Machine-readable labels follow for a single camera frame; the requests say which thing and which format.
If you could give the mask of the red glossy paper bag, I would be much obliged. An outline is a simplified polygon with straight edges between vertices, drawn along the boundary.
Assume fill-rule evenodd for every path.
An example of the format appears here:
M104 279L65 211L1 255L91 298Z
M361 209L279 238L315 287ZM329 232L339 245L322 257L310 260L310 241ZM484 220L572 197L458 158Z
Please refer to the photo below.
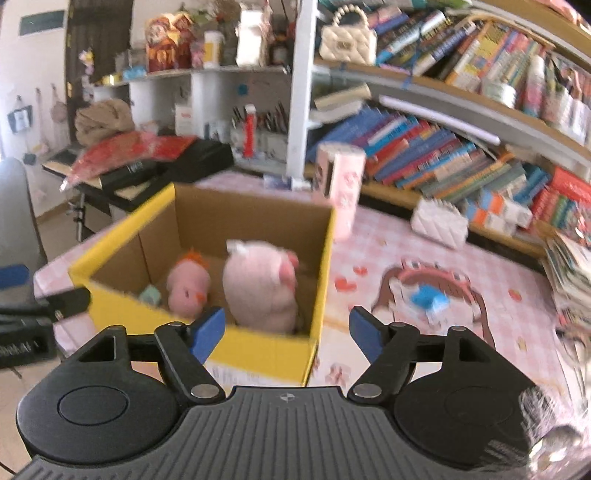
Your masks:
M84 149L60 185L65 191L100 175L138 161L172 162L197 141L197 136L158 136L131 131Z

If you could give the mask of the red fortune god box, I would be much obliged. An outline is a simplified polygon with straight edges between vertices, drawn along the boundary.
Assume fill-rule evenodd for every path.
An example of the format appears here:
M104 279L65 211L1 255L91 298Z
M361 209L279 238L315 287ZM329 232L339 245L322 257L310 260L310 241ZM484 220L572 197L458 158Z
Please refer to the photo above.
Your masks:
M190 69L193 22L185 11L150 19L145 26L147 72Z

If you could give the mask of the black electronic keyboard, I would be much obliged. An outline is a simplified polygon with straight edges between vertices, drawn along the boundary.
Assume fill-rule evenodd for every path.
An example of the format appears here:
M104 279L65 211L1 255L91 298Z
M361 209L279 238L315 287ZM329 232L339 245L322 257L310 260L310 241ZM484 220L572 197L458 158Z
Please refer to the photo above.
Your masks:
M62 183L82 151L74 154L66 149L45 161L42 168L58 176ZM87 180L71 189L76 188L85 192L91 188L107 202L128 202L131 208L135 208L170 182L194 183L228 169L233 164L235 158L228 144L197 138L197 141L175 161L138 161L102 174L93 180Z

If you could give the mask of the grey office chair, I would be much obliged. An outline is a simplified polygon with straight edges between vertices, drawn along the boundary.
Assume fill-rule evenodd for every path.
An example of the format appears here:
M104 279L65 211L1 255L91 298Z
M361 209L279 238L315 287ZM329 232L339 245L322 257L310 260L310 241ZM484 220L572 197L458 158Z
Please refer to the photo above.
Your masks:
M32 276L47 263L24 165L1 161L1 266L17 266Z

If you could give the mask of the pink plush chick toy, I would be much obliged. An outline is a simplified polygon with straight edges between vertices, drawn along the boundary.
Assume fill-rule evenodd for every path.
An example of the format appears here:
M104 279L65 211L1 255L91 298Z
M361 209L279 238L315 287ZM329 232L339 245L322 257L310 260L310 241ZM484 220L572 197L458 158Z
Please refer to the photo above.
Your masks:
M207 304L211 275L202 256L194 250L182 255L166 279L168 310L181 318L194 319Z

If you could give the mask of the pink cartoon table mat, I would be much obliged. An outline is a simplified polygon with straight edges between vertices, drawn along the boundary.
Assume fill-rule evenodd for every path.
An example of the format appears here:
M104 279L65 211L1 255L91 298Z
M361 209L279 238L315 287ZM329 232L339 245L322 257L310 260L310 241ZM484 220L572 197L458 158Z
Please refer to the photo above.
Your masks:
M325 322L311 386L349 389L368 362L349 336L349 309L383 323L444 334L453 325L491 329L497 350L532 381L567 395L574 375L554 340L556 313L545 276L467 244L449 250L408 223L361 207L349 240L332 249Z

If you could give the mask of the white quilted pouch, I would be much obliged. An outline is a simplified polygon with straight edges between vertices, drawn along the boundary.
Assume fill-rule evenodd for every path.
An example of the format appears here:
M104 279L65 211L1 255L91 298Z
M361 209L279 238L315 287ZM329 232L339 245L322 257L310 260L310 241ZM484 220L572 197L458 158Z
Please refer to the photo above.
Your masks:
M469 234L469 220L453 204L422 198L415 207L411 229L453 250L462 248Z

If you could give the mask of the pink plush pig toy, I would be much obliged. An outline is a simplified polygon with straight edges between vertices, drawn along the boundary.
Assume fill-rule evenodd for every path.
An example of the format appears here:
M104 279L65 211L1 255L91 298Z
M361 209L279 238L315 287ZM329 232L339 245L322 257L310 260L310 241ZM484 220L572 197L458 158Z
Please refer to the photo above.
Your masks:
M293 251L263 241L228 240L222 287L235 323L270 334L297 326L297 268Z

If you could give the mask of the cream quilted pearl handbag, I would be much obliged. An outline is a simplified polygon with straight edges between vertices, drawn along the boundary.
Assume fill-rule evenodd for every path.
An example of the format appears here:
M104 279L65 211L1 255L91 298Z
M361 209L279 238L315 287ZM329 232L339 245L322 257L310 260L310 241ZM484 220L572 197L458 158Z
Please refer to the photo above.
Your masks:
M342 17L355 13L361 25L342 25ZM321 46L318 55L323 60L358 65L374 65L377 58L378 36L370 29L369 18L359 6L349 4L335 11L331 25L322 27Z

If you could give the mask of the pink cylindrical dispenser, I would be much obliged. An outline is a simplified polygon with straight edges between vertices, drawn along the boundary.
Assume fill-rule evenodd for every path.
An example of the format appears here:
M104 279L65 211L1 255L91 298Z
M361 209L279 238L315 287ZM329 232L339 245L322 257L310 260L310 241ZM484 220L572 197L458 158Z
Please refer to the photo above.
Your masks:
M366 152L342 142L318 145L312 197L335 210L335 241L346 241L352 234L359 203Z

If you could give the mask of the red and white tube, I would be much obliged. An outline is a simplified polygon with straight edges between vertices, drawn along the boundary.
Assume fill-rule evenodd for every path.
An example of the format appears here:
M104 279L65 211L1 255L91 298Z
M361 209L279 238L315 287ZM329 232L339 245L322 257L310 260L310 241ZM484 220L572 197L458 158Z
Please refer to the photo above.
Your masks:
M245 158L252 158L256 152L256 106L245 105L245 121L243 121L243 147L242 153Z

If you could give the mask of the yellow cardboard box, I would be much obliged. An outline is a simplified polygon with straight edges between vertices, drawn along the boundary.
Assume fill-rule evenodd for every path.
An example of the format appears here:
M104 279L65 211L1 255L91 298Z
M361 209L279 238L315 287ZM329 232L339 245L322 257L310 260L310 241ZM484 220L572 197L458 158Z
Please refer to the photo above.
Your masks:
M207 367L224 386L304 386L324 322L335 214L310 202L172 184L72 264L97 329L225 317Z

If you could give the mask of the beige folded cloth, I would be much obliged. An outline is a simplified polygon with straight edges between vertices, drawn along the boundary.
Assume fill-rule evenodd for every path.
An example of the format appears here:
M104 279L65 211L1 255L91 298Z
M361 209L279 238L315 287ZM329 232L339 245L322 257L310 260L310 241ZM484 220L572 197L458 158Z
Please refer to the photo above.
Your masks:
M74 126L76 139L84 147L135 129L130 106L121 99L102 100L79 109Z

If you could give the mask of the mint toy truck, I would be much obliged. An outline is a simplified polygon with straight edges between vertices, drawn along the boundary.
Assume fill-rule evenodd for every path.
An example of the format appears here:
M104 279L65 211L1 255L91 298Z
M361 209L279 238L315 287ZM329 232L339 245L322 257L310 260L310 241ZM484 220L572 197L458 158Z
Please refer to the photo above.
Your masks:
M141 303L151 307L158 307L161 304L161 293L154 285L147 285L138 295Z

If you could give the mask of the blue plastic toy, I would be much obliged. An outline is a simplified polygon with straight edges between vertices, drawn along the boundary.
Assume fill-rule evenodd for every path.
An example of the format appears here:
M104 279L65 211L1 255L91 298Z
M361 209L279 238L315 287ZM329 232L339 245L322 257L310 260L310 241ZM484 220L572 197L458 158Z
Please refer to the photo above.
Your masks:
M444 311L450 306L448 296L431 285L421 285L420 288L412 294L411 301L415 306L430 313Z

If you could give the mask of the stack of papers and notebooks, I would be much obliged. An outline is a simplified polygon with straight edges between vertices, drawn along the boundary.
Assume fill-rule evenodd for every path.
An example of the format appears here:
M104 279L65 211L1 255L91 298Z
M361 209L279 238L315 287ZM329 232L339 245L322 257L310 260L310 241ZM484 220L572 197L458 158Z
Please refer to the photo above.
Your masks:
M563 234L549 237L542 265L555 306L572 322L590 325L590 250Z

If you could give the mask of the red book box set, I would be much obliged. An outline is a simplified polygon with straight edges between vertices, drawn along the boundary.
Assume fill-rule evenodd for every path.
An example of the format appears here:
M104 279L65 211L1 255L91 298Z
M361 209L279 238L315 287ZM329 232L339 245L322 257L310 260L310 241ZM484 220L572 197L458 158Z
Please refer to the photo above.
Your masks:
M554 169L532 207L535 227L542 223L556 230L570 228L577 214L589 210L590 183L561 167Z

